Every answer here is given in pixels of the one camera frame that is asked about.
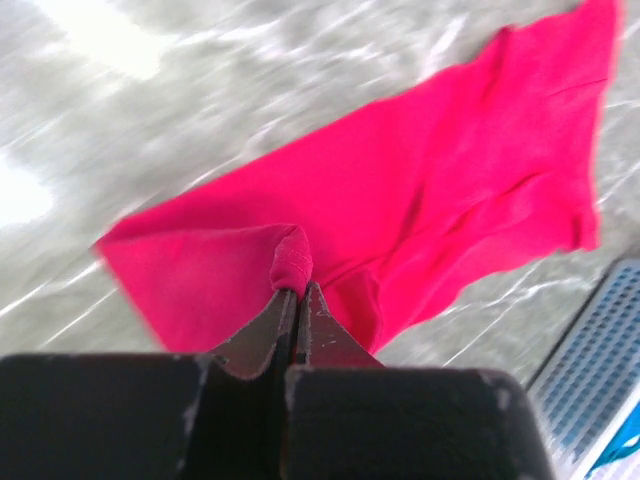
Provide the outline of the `magenta t shirt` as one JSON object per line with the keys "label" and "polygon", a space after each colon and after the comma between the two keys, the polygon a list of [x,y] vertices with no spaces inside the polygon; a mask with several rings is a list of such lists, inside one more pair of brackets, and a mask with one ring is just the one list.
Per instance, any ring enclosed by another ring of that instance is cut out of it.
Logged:
{"label": "magenta t shirt", "polygon": [[592,161],[621,5],[501,29],[447,68],[170,201],[97,250],[169,350],[317,282],[368,351],[469,284],[599,240]]}

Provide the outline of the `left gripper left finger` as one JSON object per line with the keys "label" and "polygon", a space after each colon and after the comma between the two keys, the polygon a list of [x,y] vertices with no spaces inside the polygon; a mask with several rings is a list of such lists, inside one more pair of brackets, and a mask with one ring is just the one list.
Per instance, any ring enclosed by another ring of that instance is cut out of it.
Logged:
{"label": "left gripper left finger", "polygon": [[296,296],[199,354],[1,360],[5,479],[276,479]]}

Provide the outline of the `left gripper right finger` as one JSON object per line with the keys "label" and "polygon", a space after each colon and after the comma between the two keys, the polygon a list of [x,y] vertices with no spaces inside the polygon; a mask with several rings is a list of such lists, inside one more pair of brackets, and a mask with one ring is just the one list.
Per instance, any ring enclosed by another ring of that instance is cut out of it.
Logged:
{"label": "left gripper right finger", "polygon": [[331,315],[302,303],[285,376],[290,479],[550,479],[520,383],[491,369],[391,368]]}

